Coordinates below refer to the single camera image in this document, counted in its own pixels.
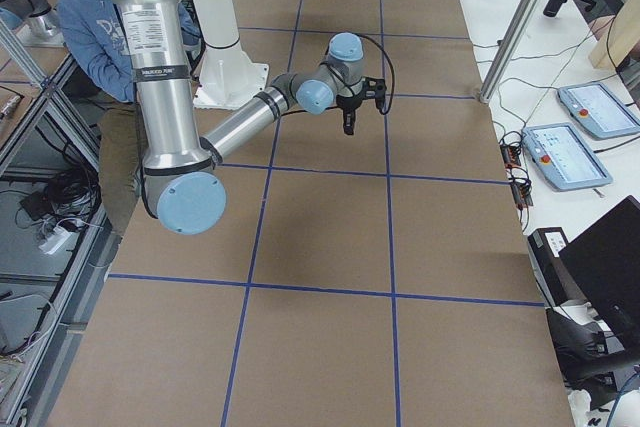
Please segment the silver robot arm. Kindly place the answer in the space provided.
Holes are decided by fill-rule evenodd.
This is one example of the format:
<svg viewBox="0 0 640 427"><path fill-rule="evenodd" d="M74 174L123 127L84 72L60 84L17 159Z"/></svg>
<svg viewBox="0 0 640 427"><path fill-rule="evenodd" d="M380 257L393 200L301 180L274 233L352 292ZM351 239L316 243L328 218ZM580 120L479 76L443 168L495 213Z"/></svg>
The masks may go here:
<svg viewBox="0 0 640 427"><path fill-rule="evenodd" d="M122 20L148 139L143 199L149 214L173 232L194 235L218 222L226 192L216 166L291 108L317 115L334 105L354 110L364 99L368 83L358 36L333 36L311 73L268 80L267 67L251 62L241 47L232 0L193 0L206 45L202 93L231 110L222 124L200 135L181 0L111 1Z"/></svg>

